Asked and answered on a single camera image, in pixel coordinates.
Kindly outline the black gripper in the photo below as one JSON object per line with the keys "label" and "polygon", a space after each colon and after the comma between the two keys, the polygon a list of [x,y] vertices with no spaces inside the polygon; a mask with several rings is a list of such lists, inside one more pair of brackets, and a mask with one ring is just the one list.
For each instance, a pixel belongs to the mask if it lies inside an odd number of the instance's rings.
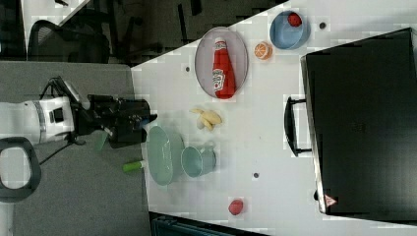
{"label": "black gripper", "polygon": [[145,126],[157,118],[145,99],[89,94],[88,101],[89,109],[76,110],[76,134],[104,131],[112,148],[143,143],[147,139]]}

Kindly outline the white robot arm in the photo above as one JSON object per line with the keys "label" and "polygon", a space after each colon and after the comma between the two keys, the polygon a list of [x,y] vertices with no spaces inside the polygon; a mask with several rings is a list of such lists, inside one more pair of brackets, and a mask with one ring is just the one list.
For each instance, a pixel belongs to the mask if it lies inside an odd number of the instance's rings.
{"label": "white robot arm", "polygon": [[107,134],[112,148],[140,144],[147,139],[145,126],[157,116],[144,99],[90,94],[86,102],[59,96],[1,104],[1,137],[24,137],[32,145],[67,141],[95,131]]}

